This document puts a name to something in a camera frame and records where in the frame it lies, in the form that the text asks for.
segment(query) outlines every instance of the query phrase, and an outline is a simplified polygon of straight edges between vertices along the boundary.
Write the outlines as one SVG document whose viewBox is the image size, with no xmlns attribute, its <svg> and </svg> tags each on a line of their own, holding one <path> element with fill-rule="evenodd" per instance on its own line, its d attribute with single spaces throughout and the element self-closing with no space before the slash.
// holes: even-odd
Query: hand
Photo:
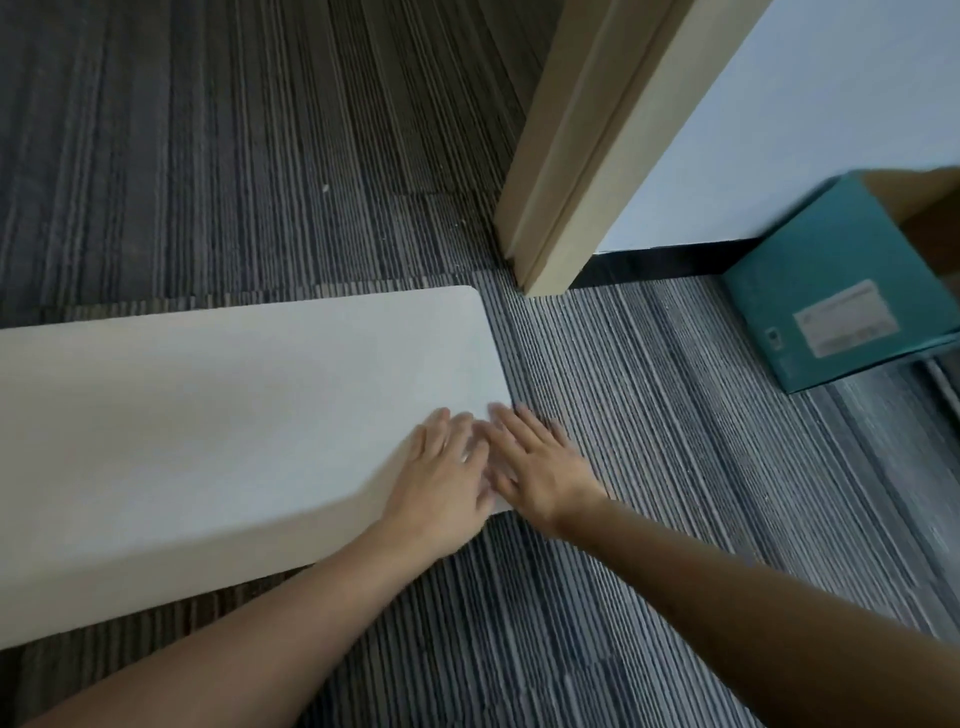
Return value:
<svg viewBox="0 0 960 728">
<path fill-rule="evenodd" d="M 410 452 L 390 493 L 381 524 L 427 549 L 431 562 L 476 536 L 495 496 L 482 484 L 490 448 L 480 441 L 464 460 L 473 416 L 438 409 L 414 430 Z"/>
<path fill-rule="evenodd" d="M 493 488 L 538 531 L 563 538 L 564 523 L 607 492 L 560 423 L 553 420 L 548 429 L 522 405 L 516 413 L 502 404 L 491 411 L 507 431 L 491 423 L 480 423 L 480 430 L 516 473 L 514 480 L 490 466 Z"/>
</svg>

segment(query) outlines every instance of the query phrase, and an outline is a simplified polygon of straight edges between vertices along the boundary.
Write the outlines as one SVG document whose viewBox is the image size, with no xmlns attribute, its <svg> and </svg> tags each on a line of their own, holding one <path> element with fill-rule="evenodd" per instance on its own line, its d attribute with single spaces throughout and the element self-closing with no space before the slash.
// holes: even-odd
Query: white panel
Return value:
<svg viewBox="0 0 960 728">
<path fill-rule="evenodd" d="M 0 646 L 322 558 L 494 400 L 468 287 L 0 331 Z"/>
<path fill-rule="evenodd" d="M 960 163 L 960 3 L 774 0 L 599 252 L 753 237 L 830 177 Z"/>
</svg>

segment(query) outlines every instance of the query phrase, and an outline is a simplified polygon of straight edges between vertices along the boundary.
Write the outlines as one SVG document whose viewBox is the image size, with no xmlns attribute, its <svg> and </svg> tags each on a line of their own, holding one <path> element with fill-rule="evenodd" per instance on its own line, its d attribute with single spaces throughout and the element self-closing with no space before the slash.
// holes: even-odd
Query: gray carpet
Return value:
<svg viewBox="0 0 960 728">
<path fill-rule="evenodd" d="M 714 279 L 516 293 L 491 213 L 557 5 L 3 0 L 0 323 L 471 284 L 514 397 L 617 497 L 960 640 L 960 441 L 921 372 L 787 397 Z M 282 578 L 0 654 L 8 722 Z M 301 719 L 753 723 L 642 600 L 513 514 L 407 589 Z"/>
</svg>

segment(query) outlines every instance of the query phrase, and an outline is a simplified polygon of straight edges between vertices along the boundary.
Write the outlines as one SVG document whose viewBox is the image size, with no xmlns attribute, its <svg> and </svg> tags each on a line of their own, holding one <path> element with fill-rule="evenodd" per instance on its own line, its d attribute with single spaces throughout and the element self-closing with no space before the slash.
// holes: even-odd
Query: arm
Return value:
<svg viewBox="0 0 960 728">
<path fill-rule="evenodd" d="M 563 429 L 527 409 L 482 425 L 516 480 L 494 488 L 532 525 L 643 596 L 770 725 L 960 725 L 960 654 L 607 498 Z"/>
<path fill-rule="evenodd" d="M 384 607 L 483 527 L 493 496 L 486 444 L 463 460 L 471 424 L 438 410 L 418 427 L 383 518 L 354 542 L 32 725 L 293 725 Z"/>
</svg>

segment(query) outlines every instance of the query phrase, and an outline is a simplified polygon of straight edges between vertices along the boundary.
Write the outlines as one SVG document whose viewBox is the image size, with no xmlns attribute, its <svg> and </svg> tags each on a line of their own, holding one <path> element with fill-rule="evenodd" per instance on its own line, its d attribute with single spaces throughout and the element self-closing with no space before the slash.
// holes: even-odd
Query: box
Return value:
<svg viewBox="0 0 960 728">
<path fill-rule="evenodd" d="M 786 392 L 960 340 L 957 301 L 859 174 L 839 178 L 723 278 Z"/>
</svg>

